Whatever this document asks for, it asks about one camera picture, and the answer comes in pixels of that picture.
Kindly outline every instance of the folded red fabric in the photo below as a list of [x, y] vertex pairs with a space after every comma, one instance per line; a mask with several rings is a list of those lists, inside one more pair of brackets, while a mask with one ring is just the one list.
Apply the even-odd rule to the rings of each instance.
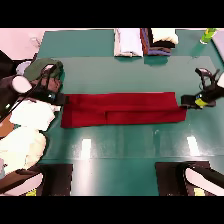
[[177, 105], [175, 93], [66, 94], [62, 128], [116, 124], [180, 122], [186, 110]]

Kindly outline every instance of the yellow label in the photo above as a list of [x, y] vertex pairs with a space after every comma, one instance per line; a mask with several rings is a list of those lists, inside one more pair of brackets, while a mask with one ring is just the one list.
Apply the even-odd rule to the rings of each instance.
[[34, 189], [32, 191], [29, 191], [26, 196], [37, 196], [37, 189]]
[[194, 195], [195, 196], [205, 196], [205, 192], [201, 188], [194, 188]]
[[208, 103], [204, 102], [201, 98], [195, 100], [195, 103], [200, 107], [204, 107], [208, 104]]

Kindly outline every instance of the white floor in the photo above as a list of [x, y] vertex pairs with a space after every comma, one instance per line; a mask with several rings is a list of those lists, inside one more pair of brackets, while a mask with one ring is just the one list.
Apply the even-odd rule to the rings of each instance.
[[[46, 31], [88, 29], [114, 28], [0, 28], [0, 49], [14, 60], [33, 58], [33, 55], [39, 49], [36, 41], [32, 41], [31, 39], [37, 38], [41, 42]], [[205, 28], [177, 29], [204, 30]]]

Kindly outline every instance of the green bottle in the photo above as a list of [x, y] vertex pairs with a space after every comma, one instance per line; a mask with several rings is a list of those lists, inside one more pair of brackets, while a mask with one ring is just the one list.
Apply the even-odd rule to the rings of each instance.
[[202, 44], [207, 44], [212, 39], [212, 37], [216, 34], [217, 30], [218, 28], [207, 28], [204, 35], [200, 39], [200, 42]]

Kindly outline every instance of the green tabletop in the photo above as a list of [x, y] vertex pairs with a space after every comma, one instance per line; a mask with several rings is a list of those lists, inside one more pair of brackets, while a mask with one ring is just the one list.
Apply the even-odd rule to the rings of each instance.
[[[88, 55], [81, 38], [85, 32], [49, 32], [44, 36], [45, 44], [38, 57], [54, 57], [63, 62], [64, 93], [174, 91], [180, 103], [182, 94], [199, 91], [196, 67], [211, 72], [224, 68], [214, 44], [199, 43], [203, 31], [177, 30], [180, 43], [173, 49], [172, 57], [144, 58], [111, 57], [111, 49], [102, 50], [100, 45], [104, 36], [113, 36], [108, 30], [94, 31], [99, 35], [92, 36], [95, 47], [103, 54]], [[77, 44], [71, 39], [75, 34], [79, 39], [74, 40], [82, 46], [78, 49], [85, 54], [78, 55]], [[72, 51], [60, 54], [60, 50], [47, 44], [57, 43], [59, 35], [70, 41], [58, 48], [72, 46]], [[113, 37], [109, 36], [109, 40], [111, 46]], [[224, 100], [220, 99], [215, 108], [189, 110], [186, 121], [181, 123], [77, 129], [60, 128], [61, 111], [45, 133], [49, 142], [40, 163], [74, 164], [71, 195], [158, 195], [156, 161], [209, 160], [212, 168], [224, 173], [222, 111]]]

